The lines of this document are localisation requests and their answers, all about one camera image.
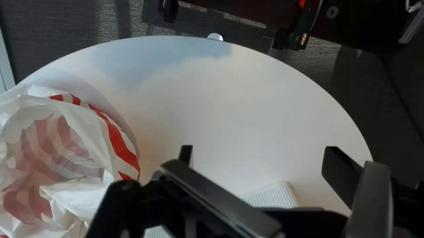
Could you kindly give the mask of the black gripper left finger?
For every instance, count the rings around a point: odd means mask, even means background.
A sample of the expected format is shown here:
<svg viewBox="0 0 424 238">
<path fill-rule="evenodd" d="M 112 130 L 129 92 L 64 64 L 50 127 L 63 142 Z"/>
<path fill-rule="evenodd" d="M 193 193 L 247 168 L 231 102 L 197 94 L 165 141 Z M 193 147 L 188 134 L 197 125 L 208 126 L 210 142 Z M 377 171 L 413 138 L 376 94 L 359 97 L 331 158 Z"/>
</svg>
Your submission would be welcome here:
<svg viewBox="0 0 424 238">
<path fill-rule="evenodd" d="M 174 201 L 184 238 L 283 238 L 282 225 L 189 167 L 190 146 L 152 180 Z"/>
</svg>

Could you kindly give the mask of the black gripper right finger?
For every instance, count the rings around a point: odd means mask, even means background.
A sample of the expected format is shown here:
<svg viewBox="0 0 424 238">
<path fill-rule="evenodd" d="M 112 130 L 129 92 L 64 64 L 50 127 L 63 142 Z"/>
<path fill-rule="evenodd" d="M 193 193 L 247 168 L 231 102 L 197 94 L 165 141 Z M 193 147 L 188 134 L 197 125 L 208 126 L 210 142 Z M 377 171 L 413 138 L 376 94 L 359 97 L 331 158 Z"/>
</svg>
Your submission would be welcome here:
<svg viewBox="0 0 424 238">
<path fill-rule="evenodd" d="M 349 208 L 344 238 L 390 238 L 393 225 L 390 171 L 365 162 L 359 166 L 337 147 L 325 147 L 321 176 Z"/>
</svg>

